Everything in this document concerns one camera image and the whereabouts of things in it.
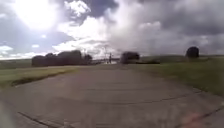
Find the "shrub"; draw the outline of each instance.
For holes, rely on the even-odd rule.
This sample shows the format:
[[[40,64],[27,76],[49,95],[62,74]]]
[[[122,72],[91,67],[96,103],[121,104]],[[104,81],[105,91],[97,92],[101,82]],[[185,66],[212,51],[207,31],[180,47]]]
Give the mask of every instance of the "shrub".
[[[120,61],[122,64],[137,63],[136,60],[140,59],[140,55],[137,52],[124,52],[121,55]]]
[[[186,52],[186,56],[188,58],[198,58],[199,57],[199,49],[197,47],[190,47]]]

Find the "tree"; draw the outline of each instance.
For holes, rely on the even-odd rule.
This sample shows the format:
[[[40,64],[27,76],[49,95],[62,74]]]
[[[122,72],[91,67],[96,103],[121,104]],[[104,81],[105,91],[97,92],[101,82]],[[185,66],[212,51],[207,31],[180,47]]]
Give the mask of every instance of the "tree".
[[[140,55],[137,52],[124,52],[121,55],[120,61],[122,64],[128,64],[139,59]]]
[[[188,58],[198,58],[199,57],[199,48],[193,46],[188,48],[187,52],[186,52],[186,56]]]
[[[57,66],[57,56],[53,53],[45,55],[46,66]]]
[[[32,66],[34,66],[34,67],[45,66],[45,57],[44,56],[34,56],[32,58]]]
[[[57,65],[58,66],[69,65],[70,64],[69,57],[70,57],[70,52],[60,52],[57,55],[57,60],[58,60]]]
[[[86,65],[89,65],[92,63],[92,59],[93,57],[89,54],[86,54],[84,57],[83,57],[83,64],[86,64]]]
[[[82,53],[80,50],[71,51],[69,58],[71,65],[79,65],[82,63]]]

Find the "grass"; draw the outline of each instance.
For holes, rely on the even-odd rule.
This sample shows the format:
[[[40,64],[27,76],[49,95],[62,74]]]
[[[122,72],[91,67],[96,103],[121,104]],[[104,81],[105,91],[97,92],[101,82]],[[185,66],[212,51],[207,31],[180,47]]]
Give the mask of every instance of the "grass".
[[[203,91],[224,96],[223,66],[223,59],[158,65],[134,65],[135,68],[151,74],[165,76]]]
[[[74,66],[0,70],[0,88],[16,86],[62,73],[73,72]]]
[[[0,60],[0,69],[31,68],[31,59]]]

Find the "sky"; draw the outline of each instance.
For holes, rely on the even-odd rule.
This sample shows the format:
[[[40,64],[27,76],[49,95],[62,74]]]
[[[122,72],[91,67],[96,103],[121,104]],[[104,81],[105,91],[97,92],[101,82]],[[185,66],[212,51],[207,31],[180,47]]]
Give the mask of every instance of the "sky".
[[[223,0],[0,0],[0,59],[224,54]]]

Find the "paved road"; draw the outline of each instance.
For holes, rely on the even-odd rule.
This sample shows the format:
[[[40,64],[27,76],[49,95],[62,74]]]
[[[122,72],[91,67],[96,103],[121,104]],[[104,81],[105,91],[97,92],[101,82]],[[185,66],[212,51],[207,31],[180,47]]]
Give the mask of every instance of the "paved road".
[[[63,123],[75,128],[224,126],[220,97],[129,69],[82,69],[0,95],[19,119],[38,124],[27,128]]]

